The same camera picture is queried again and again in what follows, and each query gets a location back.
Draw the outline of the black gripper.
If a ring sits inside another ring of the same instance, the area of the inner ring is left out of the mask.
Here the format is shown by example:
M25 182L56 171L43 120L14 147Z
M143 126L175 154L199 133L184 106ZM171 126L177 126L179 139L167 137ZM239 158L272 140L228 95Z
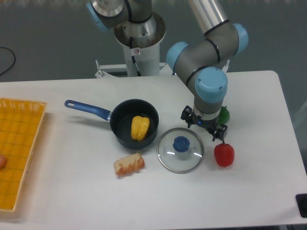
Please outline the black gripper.
M224 139L227 135L227 125L217 124L219 113L220 110L212 114L197 113L187 105L182 111L180 119L184 120L188 124L188 127L197 125L207 129L208 133L213 137L212 141L218 139L224 143Z

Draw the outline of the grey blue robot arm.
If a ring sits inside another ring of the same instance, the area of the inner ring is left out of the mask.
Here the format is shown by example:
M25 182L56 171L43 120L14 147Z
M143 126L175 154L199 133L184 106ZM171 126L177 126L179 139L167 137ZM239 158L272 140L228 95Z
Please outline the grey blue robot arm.
M160 71L160 42L165 22L153 12L149 0L91 0L87 9L100 31L114 30L122 45L127 74L155 76ZM181 118L205 128L214 139L224 140L227 126L218 117L227 92L226 71L216 68L248 45L248 34L240 24L231 24L217 0L189 1L202 29L204 40L195 47L178 42L166 54L166 63L194 95L193 107Z

